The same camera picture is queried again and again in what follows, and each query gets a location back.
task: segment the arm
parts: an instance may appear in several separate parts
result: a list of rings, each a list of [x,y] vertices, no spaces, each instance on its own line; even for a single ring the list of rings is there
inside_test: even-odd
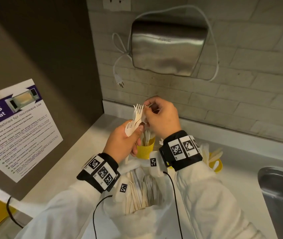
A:
[[[129,153],[135,156],[136,144],[141,144],[139,137],[143,132],[143,126],[138,127],[131,136],[127,137],[125,126],[128,122],[130,121],[111,133],[103,153],[98,154],[101,161],[104,160],[113,171],[118,169],[118,163]],[[105,165],[101,162],[100,166],[94,165],[94,169],[92,165],[90,171],[98,171]],[[88,173],[85,168],[77,179],[78,181],[68,190],[57,194],[48,203],[46,209],[18,233],[16,239],[76,239],[105,190],[93,178],[93,173]]]
[[[16,239],[77,238],[100,196],[101,193],[86,181],[75,182],[68,190],[57,194]]]
[[[199,238],[261,239],[262,233],[247,220],[235,197],[202,161],[176,173],[192,228]]]
[[[173,155],[171,148],[182,138],[190,137],[181,129],[177,109],[158,96],[145,101],[145,115],[150,127],[164,139],[160,152],[177,171],[176,182],[186,207],[188,218],[198,239],[261,239],[264,238],[244,216],[235,197],[202,162],[194,150]]]

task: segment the microwave safety sign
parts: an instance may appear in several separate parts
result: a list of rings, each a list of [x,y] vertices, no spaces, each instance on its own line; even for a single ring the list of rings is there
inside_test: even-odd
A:
[[[32,79],[0,90],[0,170],[15,182],[61,141]]]

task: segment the brand logo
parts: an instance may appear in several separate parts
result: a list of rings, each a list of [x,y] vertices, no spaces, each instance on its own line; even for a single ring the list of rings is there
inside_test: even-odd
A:
[[[159,38],[158,39],[159,41],[163,41],[163,42],[171,42],[171,40],[170,39],[165,39],[165,38]]]

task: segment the backsplash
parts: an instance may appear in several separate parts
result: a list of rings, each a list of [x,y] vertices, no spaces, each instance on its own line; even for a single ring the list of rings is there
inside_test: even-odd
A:
[[[131,12],[110,12],[102,0],[87,0],[103,98],[143,103],[159,95],[173,102],[179,116],[283,141],[283,0],[131,0]],[[117,32],[127,44],[135,17],[145,11],[195,4],[211,20],[220,69],[213,82],[215,48],[207,40],[192,77],[159,75],[135,69],[112,43]],[[177,11],[199,16],[194,10]]]

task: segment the white countertop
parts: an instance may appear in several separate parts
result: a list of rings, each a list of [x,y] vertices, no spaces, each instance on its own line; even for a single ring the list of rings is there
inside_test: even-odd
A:
[[[106,144],[110,132],[125,121],[103,114],[96,123],[72,146],[72,148],[56,163],[56,165],[39,181],[39,183],[24,197],[22,201],[12,200],[11,205],[21,212],[31,217],[40,213],[48,201],[57,193],[65,190],[76,181],[76,175],[80,172],[82,165],[94,154],[101,152]],[[223,147],[223,170],[218,174],[224,185],[233,193],[238,200],[241,208],[245,211],[248,219],[260,229],[267,238],[276,239],[276,233],[271,222],[267,206],[258,183],[258,171],[263,167],[281,167],[283,160],[265,157],[256,153],[240,150],[237,148],[219,145],[208,142],[211,150]],[[8,194],[0,190],[0,200],[6,202]],[[179,214],[181,218],[182,230],[185,238],[192,237],[190,224],[183,206],[180,193],[177,192]],[[177,215],[175,207],[171,208],[171,222],[166,225],[170,228],[164,230],[161,238],[169,235],[179,237]],[[98,221],[104,222],[105,215],[99,210],[96,211],[96,224]],[[92,225],[88,226],[85,234],[92,234]]]

